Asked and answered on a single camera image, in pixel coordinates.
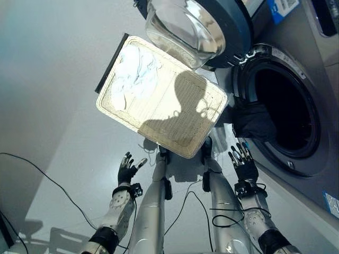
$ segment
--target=black garment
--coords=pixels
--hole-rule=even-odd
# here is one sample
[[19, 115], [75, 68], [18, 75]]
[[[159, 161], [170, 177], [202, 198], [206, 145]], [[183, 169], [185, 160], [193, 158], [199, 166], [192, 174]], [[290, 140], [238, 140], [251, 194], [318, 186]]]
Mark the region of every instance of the black garment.
[[232, 119], [236, 137], [262, 142], [275, 140], [276, 128], [264, 104], [247, 102], [239, 97], [234, 97], [234, 100]]

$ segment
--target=gray floor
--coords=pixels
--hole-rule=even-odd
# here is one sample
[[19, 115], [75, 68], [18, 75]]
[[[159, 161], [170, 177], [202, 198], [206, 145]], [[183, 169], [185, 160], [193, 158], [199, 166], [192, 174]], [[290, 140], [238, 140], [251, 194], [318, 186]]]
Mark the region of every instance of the gray floor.
[[[122, 155], [130, 151], [136, 159], [148, 157], [138, 146], [143, 137], [100, 113], [94, 93], [123, 33], [146, 38], [144, 24], [132, 1], [0, 2], [0, 151], [36, 163], [97, 225], [117, 186]], [[225, 127], [229, 147], [233, 137]], [[217, 158], [233, 184], [235, 174], [225, 154]], [[165, 227], [179, 212], [189, 183], [202, 172], [194, 169], [197, 160], [185, 161], [187, 167], [182, 162], [174, 160], [170, 171], [176, 177], [171, 178], [173, 199], [165, 204]], [[145, 165], [133, 180], [146, 189], [153, 168]], [[192, 189], [211, 206], [200, 183]], [[292, 243], [304, 253], [335, 253], [302, 214], [268, 190], [272, 215]], [[58, 187], [26, 162], [6, 156], [0, 156], [0, 208], [30, 253], [76, 253], [93, 234]], [[121, 244], [127, 242], [125, 237]], [[209, 250], [204, 212], [193, 197], [164, 247], [166, 254]], [[8, 253], [25, 252], [17, 244]]]

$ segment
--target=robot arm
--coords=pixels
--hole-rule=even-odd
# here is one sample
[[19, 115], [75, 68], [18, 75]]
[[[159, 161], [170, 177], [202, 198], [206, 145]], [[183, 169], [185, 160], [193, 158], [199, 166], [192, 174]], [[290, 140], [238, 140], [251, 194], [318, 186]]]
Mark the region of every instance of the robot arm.
[[144, 158], [136, 166], [132, 166], [131, 157], [128, 152], [122, 158], [118, 172], [119, 186], [113, 191], [109, 210], [81, 254], [113, 254], [125, 236], [130, 217], [135, 209], [135, 198], [142, 195], [140, 184], [131, 185], [131, 179], [147, 162]]
[[267, 193], [258, 187], [258, 169], [252, 155], [243, 143], [236, 148], [231, 147], [229, 152], [233, 166], [238, 176], [235, 184], [235, 193], [240, 199], [244, 211], [244, 226], [251, 237], [256, 241], [264, 254], [301, 254], [279, 232], [271, 220], [271, 214], [266, 202]]

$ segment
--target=silver robot leg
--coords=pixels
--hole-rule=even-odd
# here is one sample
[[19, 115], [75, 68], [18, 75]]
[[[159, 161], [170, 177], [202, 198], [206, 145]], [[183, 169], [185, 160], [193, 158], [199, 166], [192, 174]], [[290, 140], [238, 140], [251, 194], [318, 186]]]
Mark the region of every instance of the silver robot leg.
[[164, 245], [164, 200], [166, 159], [157, 156], [153, 182], [146, 191], [132, 230], [129, 254], [162, 254]]
[[213, 210], [214, 224], [219, 226], [231, 225], [227, 228], [214, 226], [216, 252], [234, 253], [234, 254], [249, 254], [252, 252], [252, 246], [246, 233], [225, 217], [228, 216], [239, 224], [243, 217], [238, 198], [235, 196], [229, 182], [222, 174], [220, 165], [212, 158], [205, 158], [206, 173], [204, 177], [209, 178], [209, 190], [212, 196], [212, 207], [214, 209], [228, 209], [236, 211]]

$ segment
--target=sticker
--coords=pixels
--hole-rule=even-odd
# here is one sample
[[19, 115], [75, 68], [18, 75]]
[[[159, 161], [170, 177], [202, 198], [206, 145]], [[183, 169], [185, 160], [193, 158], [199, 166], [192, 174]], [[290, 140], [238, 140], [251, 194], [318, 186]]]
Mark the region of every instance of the sticker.
[[323, 191], [325, 203], [327, 204], [327, 210], [330, 214], [336, 216], [339, 219], [339, 200], [332, 197], [329, 193]]
[[267, 0], [275, 24], [279, 24], [295, 7], [299, 0]]
[[286, 62], [300, 76], [301, 79], [306, 78], [306, 75], [301, 71], [296, 63], [291, 58], [286, 56], [283, 52], [276, 48], [272, 48], [272, 55]]

